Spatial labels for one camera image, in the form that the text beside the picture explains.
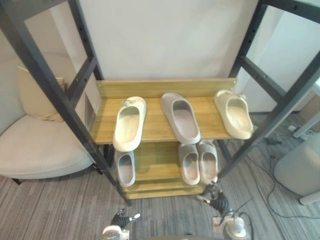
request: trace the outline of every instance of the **floor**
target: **floor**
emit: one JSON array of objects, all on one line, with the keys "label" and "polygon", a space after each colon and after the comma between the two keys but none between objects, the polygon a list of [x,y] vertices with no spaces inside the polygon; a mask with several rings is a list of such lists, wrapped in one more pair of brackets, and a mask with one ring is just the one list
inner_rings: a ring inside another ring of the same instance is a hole
[{"label": "floor", "polygon": [[[259,125],[264,115],[253,115]],[[284,122],[299,122],[294,114]],[[257,164],[269,169],[301,141],[290,136],[287,127],[280,125],[272,136],[284,145],[259,143],[249,153]],[[228,148],[234,153],[240,140],[230,140]],[[225,164],[218,149],[219,167]],[[255,180],[260,186],[260,195]],[[245,158],[220,182],[234,209],[250,198],[241,211],[253,221],[255,239],[258,240],[320,240],[320,219],[283,218],[267,207],[266,196],[272,188],[271,179],[249,158]],[[128,214],[140,213],[141,218],[128,225],[131,239],[153,236],[183,235],[186,233],[212,237],[212,217],[218,212],[195,196],[160,197],[132,201],[126,207],[108,180],[91,169],[43,180],[25,180],[17,185],[0,176],[0,239],[1,240],[93,240],[100,239],[105,226],[114,214],[126,208]],[[273,208],[281,215],[320,216],[320,202],[303,206],[299,196],[276,186],[270,197]]]}]

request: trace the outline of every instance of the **wooden shelf board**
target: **wooden shelf board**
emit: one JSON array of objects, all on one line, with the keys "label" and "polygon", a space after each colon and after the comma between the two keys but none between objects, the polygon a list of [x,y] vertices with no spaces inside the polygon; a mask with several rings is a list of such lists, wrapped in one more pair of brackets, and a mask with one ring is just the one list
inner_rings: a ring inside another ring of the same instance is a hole
[{"label": "wooden shelf board", "polygon": [[165,189],[145,192],[127,192],[128,199],[146,199],[146,198],[158,198],[158,197],[171,197],[182,195],[196,195],[202,193],[203,189],[200,186],[193,186],[182,189]]},{"label": "wooden shelf board", "polygon": [[136,181],[180,179],[178,142],[142,143],[134,151]]},{"label": "wooden shelf board", "polygon": [[145,192],[159,190],[173,190],[193,188],[194,186],[186,184],[182,179],[165,179],[165,180],[149,180],[136,181],[134,185],[125,187],[125,192]]},{"label": "wooden shelf board", "polygon": [[[202,139],[229,139],[213,96],[186,97],[192,105]],[[97,144],[110,144],[113,140],[118,110],[123,98],[102,99],[91,131]],[[145,98],[147,114],[142,131],[142,143],[173,142],[176,136],[161,108],[159,97]]]},{"label": "wooden shelf board", "polygon": [[185,98],[214,96],[219,90],[232,89],[235,83],[235,78],[108,79],[96,81],[103,99],[126,99],[132,96],[161,98],[164,93],[177,93]]}]

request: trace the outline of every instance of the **beige armchair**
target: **beige armchair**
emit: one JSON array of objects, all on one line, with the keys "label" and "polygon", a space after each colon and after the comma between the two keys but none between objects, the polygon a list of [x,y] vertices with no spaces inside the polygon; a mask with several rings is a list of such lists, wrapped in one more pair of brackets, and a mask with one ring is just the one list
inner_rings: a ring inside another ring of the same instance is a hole
[{"label": "beige armchair", "polygon": [[[44,55],[53,74],[67,87],[76,72],[66,56]],[[26,115],[17,91],[19,59],[0,65],[0,175],[13,179],[43,179],[83,170],[93,164],[65,122]],[[84,121],[85,101],[76,107]]]}]

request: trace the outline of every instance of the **beige pillow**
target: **beige pillow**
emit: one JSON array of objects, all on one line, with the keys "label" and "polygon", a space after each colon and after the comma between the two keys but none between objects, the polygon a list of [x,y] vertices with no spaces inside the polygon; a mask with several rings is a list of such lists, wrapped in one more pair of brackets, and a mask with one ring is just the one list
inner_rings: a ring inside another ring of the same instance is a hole
[{"label": "beige pillow", "polygon": [[[59,85],[66,90],[65,81],[56,77]],[[63,118],[49,101],[28,70],[18,67],[18,93],[26,114],[41,120],[63,122]]]}]

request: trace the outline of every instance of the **slide sandal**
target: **slide sandal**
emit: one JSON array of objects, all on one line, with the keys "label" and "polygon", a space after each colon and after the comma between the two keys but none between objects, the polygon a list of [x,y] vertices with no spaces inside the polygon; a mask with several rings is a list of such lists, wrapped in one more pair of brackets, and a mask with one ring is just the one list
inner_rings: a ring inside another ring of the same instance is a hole
[{"label": "slide sandal", "polygon": [[146,111],[147,104],[142,97],[132,96],[123,101],[116,118],[113,136],[115,149],[130,152],[139,146]]},{"label": "slide sandal", "polygon": [[196,144],[200,141],[194,111],[185,98],[177,93],[165,93],[161,97],[161,107],[180,143]]},{"label": "slide sandal", "polygon": [[180,169],[183,181],[189,185],[196,185],[200,181],[199,156],[195,144],[180,143],[178,148]]},{"label": "slide sandal", "polygon": [[114,161],[118,181],[122,187],[130,187],[136,181],[134,151],[121,152],[115,150]]},{"label": "slide sandal", "polygon": [[251,138],[254,129],[245,98],[244,94],[235,95],[228,90],[218,91],[214,97],[225,130],[236,139]]},{"label": "slide sandal", "polygon": [[206,140],[196,145],[199,153],[200,180],[208,185],[218,180],[218,157],[216,146]]}]

